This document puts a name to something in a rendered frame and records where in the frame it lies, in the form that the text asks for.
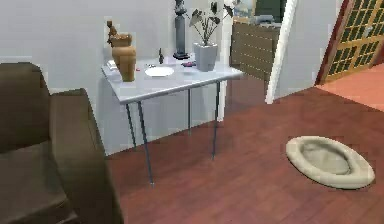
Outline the white table with metal legs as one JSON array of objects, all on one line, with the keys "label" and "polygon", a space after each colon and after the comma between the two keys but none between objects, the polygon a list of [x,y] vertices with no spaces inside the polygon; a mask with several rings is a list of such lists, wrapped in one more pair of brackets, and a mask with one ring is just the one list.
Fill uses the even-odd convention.
[{"label": "white table with metal legs", "polygon": [[[214,159],[216,156],[221,83],[231,79],[238,79],[242,77],[244,73],[223,63],[217,63],[213,71],[202,72],[199,71],[196,67],[184,67],[182,66],[181,61],[176,62],[172,59],[166,59],[165,64],[155,64],[153,60],[143,60],[138,62],[137,67],[139,68],[139,71],[135,72],[135,80],[132,82],[124,82],[120,72],[117,69],[110,69],[107,65],[103,65],[101,67],[101,71],[111,86],[114,95],[119,101],[119,104],[124,105],[126,108],[129,128],[132,134],[134,146],[136,146],[136,138],[134,136],[133,122],[129,105],[136,103],[138,106],[139,121],[144,144],[149,183],[154,185],[146,126],[144,121],[144,110],[142,106],[142,102],[144,100],[186,91],[188,93],[188,112],[191,112],[192,90],[195,88],[215,84],[215,116],[211,151],[211,159]],[[150,77],[145,74],[145,70],[151,67],[171,67],[174,69],[174,73],[166,77]]]}]

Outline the white round plate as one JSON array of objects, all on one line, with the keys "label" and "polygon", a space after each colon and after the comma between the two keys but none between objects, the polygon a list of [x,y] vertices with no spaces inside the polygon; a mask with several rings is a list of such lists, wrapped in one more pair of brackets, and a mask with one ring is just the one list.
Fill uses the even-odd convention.
[{"label": "white round plate", "polygon": [[145,70],[145,74],[150,77],[166,77],[174,73],[171,67],[151,67]]}]

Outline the house plant in grey pot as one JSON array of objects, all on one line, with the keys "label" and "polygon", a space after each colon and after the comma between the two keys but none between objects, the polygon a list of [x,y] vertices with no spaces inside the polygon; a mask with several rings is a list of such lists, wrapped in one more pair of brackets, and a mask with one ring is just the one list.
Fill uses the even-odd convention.
[{"label": "house plant in grey pot", "polygon": [[233,10],[231,5],[220,6],[217,1],[212,1],[208,9],[195,9],[189,17],[189,26],[193,27],[201,38],[200,42],[193,44],[198,70],[214,70],[218,44],[211,41],[211,36],[226,17],[233,17]]}]

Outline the tan wooden vase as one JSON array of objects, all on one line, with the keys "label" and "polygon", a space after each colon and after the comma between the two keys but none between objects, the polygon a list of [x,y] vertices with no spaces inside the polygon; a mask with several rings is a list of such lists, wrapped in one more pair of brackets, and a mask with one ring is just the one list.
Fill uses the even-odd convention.
[{"label": "tan wooden vase", "polygon": [[136,49],[132,46],[131,34],[116,34],[111,37],[112,56],[124,82],[135,80]]}]

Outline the brown wooden chest of drawers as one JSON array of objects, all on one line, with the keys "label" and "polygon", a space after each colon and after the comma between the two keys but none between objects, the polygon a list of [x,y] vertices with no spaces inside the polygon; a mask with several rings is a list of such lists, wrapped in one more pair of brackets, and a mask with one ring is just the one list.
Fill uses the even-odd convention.
[{"label": "brown wooden chest of drawers", "polygon": [[260,80],[268,81],[272,72],[280,28],[234,22],[230,65]]}]

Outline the brown small figurine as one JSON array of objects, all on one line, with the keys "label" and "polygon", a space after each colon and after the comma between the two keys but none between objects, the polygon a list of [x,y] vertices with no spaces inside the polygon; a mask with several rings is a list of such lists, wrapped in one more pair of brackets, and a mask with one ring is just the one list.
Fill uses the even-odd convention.
[{"label": "brown small figurine", "polygon": [[107,27],[109,28],[109,33],[108,33],[108,40],[107,43],[113,47],[113,43],[111,41],[111,37],[117,34],[116,28],[113,26],[113,21],[112,20],[107,20],[106,22]]}]

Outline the beige oval pet bed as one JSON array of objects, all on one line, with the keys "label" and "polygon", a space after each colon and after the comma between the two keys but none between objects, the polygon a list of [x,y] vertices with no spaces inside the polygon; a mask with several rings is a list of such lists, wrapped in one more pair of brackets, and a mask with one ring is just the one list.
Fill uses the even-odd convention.
[{"label": "beige oval pet bed", "polygon": [[321,136],[299,136],[286,144],[286,156],[309,179],[338,189],[370,185],[375,172],[370,163],[351,147]]}]

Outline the wooden lattice door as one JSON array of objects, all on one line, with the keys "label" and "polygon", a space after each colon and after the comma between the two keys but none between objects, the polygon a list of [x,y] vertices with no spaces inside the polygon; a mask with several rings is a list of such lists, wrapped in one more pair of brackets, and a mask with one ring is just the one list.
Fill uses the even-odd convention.
[{"label": "wooden lattice door", "polygon": [[315,84],[373,66],[384,46],[384,0],[345,0]]}]

